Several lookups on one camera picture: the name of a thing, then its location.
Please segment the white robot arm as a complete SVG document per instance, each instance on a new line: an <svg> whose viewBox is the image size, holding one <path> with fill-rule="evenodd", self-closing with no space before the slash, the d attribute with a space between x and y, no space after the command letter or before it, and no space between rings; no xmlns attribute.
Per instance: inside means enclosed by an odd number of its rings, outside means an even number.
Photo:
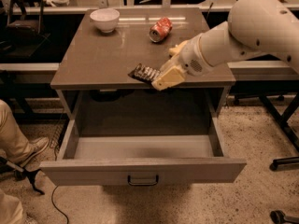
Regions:
<svg viewBox="0 0 299 224"><path fill-rule="evenodd" d="M238 0L227 21L179 44L151 85L165 90L188 74L203 76L219 64L262 53L299 72L299 20L278 0Z"/></svg>

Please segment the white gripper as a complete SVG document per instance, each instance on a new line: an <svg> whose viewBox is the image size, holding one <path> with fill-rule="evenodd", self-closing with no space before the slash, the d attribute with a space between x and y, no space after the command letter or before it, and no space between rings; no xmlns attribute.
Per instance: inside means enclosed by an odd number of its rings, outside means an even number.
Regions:
<svg viewBox="0 0 299 224"><path fill-rule="evenodd" d="M192 76L199 77L213 70L201 52L200 39L201 35L197 35L178 45L178 56L172 56L160 67L159 75L151 82L153 88L162 91L177 86L185 81L186 71Z"/></svg>

